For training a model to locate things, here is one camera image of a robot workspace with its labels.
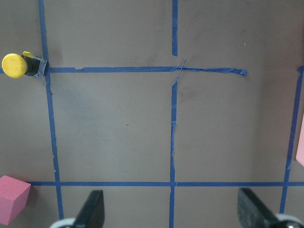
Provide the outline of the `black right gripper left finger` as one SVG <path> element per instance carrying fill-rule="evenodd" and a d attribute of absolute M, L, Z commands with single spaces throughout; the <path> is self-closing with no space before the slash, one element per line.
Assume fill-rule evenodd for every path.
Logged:
<path fill-rule="evenodd" d="M 105 205 L 102 190 L 93 190 L 75 218 L 73 228 L 102 228 L 105 222 Z"/>

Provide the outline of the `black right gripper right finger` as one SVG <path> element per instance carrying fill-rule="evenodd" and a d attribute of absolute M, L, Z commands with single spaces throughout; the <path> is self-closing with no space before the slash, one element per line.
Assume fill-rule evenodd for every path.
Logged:
<path fill-rule="evenodd" d="M 243 228 L 275 228 L 280 223 L 250 188 L 240 188 L 237 200 L 237 216 Z"/>

